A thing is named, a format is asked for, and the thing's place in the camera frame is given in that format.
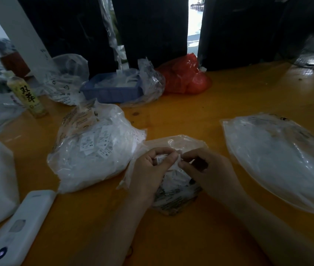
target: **hand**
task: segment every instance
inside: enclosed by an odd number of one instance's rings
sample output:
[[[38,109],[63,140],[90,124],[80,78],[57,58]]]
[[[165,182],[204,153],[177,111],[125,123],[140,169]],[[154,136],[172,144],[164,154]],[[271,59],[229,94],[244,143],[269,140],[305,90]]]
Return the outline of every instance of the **hand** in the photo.
[[[247,196],[228,158],[205,148],[186,152],[181,158],[183,161],[178,166],[198,182],[207,194],[222,204],[232,206]],[[200,168],[194,163],[188,163],[194,159],[198,164],[199,159],[202,159],[207,167]]]
[[[153,165],[157,155],[169,154],[161,164]],[[178,153],[170,147],[156,147],[139,157],[135,162],[131,184],[130,196],[146,201],[151,206],[155,193],[162,182],[164,174],[177,161]]]

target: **red plastic bag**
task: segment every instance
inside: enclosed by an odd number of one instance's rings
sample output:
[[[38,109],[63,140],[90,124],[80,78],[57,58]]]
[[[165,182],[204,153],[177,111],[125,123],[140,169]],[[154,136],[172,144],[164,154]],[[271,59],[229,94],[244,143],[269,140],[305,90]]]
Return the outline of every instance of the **red plastic bag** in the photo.
[[[165,77],[164,93],[199,94],[211,87],[211,79],[198,69],[194,53],[173,59],[156,70]]]

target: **bottle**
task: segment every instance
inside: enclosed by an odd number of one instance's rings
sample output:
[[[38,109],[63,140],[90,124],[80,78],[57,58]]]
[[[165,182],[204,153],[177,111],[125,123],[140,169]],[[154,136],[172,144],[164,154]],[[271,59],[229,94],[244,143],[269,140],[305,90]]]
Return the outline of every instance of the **bottle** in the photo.
[[[17,77],[13,71],[5,71],[3,74],[8,78],[8,87],[34,117],[42,117],[48,113],[24,79]]]

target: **person's right hand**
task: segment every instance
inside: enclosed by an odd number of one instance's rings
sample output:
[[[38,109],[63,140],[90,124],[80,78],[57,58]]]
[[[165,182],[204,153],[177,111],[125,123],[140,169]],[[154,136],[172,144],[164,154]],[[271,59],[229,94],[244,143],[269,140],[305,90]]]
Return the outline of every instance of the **person's right hand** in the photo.
[[[191,178],[217,201],[232,206],[246,196],[241,184],[238,181],[230,160],[218,153],[206,148],[198,148],[181,155],[183,159],[178,165]],[[207,163],[207,168],[197,169],[188,162],[198,161],[198,158]]]

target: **orange tabletop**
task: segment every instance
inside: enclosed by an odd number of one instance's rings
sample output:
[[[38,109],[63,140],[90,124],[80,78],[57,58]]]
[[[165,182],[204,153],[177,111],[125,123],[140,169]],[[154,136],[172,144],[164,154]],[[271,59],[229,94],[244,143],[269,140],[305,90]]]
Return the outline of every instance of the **orange tabletop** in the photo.
[[[133,126],[147,129],[148,140],[186,134],[225,156],[229,154],[220,125],[225,118],[276,113],[314,134],[314,70],[274,62],[208,75],[213,85],[206,92],[163,96],[124,109],[126,118]],[[50,115],[34,119],[24,112],[0,134],[0,141],[14,152],[21,200],[32,190],[57,190],[59,183],[46,158],[63,116],[72,107],[46,97],[42,101]],[[234,167],[250,196],[314,241],[314,214],[294,209],[260,187],[239,165]],[[125,191],[116,190],[122,177],[58,195],[23,265],[65,265],[125,196]],[[126,265],[270,265],[243,225],[204,192],[176,216],[148,210],[132,246]]]

